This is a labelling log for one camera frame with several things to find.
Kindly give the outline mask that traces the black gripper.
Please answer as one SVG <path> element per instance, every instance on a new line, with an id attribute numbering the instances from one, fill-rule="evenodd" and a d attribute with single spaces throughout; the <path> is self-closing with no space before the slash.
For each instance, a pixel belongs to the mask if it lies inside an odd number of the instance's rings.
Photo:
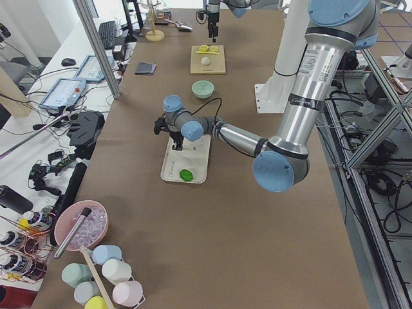
<path id="1" fill-rule="evenodd" d="M 219 32 L 218 21 L 208 20 L 207 29 L 209 38 L 213 38 L 213 42 L 216 43 Z"/>
<path id="2" fill-rule="evenodd" d="M 173 140 L 172 149 L 175 151 L 181 151 L 183 149 L 183 135 L 179 131 L 169 129 L 169 135 Z"/>

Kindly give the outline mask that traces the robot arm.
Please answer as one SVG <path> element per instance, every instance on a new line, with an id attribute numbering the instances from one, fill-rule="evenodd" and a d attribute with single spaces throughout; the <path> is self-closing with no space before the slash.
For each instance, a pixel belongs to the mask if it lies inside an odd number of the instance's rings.
<path id="1" fill-rule="evenodd" d="M 216 42 L 219 35 L 220 21 L 220 8 L 221 4 L 224 4 L 236 18 L 242 17 L 247 9 L 266 9 L 266 8 L 278 8 L 279 1 L 249 1 L 249 0 L 233 0 L 233 1 L 204 1 L 204 10 L 198 11 L 198 20 L 207 20 L 208 37 L 212 39 L 212 42 Z"/>
<path id="2" fill-rule="evenodd" d="M 379 6 L 379 1 L 309 1 L 308 25 L 300 35 L 306 50 L 274 136 L 263 138 L 219 117 L 197 117 L 177 95 L 164 99 L 164 114 L 156 121 L 155 133 L 168 132 L 177 148 L 184 139 L 196 141 L 210 134 L 254 157 L 254 178 L 264 190 L 289 190 L 309 172 L 306 143 L 342 56 L 376 42 Z"/>

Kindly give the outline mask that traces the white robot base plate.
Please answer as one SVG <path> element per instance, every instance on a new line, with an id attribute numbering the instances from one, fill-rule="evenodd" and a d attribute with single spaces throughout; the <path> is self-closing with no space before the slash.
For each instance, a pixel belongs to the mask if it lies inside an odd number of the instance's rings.
<path id="1" fill-rule="evenodd" d="M 265 84 L 254 84 L 257 112 L 270 114 L 284 113 L 289 93 L 284 84 L 269 81 Z"/>

